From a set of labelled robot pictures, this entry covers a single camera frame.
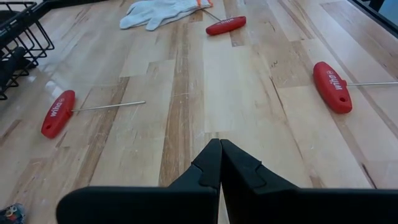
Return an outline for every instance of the glove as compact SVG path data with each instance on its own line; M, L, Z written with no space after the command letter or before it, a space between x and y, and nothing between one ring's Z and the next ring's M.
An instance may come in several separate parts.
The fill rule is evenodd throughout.
M155 30L158 26L181 19L198 9L211 7L210 0L151 0L132 4L127 16L120 20L120 28L142 26Z

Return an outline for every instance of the wiha logo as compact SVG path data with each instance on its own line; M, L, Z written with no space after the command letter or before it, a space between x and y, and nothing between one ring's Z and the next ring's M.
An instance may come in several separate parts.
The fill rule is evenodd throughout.
M234 21L234 19L233 18L232 19L226 19L224 21L221 21L220 23L221 24L225 24L225 23L228 23L228 22L231 22L231 21Z
M337 77L334 75L332 71L327 71L326 72L329 76L329 82L332 84L336 90L343 90L343 88L340 85L340 82L338 81Z
M58 113L58 110L60 110L60 107L62 106L62 103L65 101L64 98L61 98L58 100L57 104L51 108L51 115L50 116L56 116Z

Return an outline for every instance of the black wire rack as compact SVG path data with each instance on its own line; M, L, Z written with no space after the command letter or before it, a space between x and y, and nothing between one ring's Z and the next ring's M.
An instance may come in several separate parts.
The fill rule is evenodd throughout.
M17 79L28 76L47 57L54 45L34 14L36 2L0 2L0 100L5 91L19 86Z

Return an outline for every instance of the wood grain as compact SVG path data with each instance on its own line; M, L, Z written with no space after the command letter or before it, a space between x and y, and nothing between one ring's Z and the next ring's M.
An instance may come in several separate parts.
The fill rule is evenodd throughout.
M398 188L396 87L350 88L354 109L334 114L313 66L347 82L397 77L397 39L345 0L215 0L246 16L230 33L198 11L148 32L120 30L134 0L50 11L56 49L0 101L0 204L23 203L29 223L54 223L62 196L87 185L168 186L211 138L227 138L299 187ZM63 91L76 108L55 139L40 134ZM220 223L228 223L220 201Z

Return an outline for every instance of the red plastic handle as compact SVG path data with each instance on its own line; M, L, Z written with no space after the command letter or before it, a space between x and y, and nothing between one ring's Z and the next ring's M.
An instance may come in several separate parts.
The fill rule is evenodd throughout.
M218 35L240 28L246 24L246 16L239 16L219 21L206 28L208 35Z
M74 104L75 92L73 90L64 91L55 100L43 122L42 134L45 137L52 139L57 136L72 116Z
M349 113L353 109L347 82L327 63L319 62L314 66L313 79L319 94L335 113Z

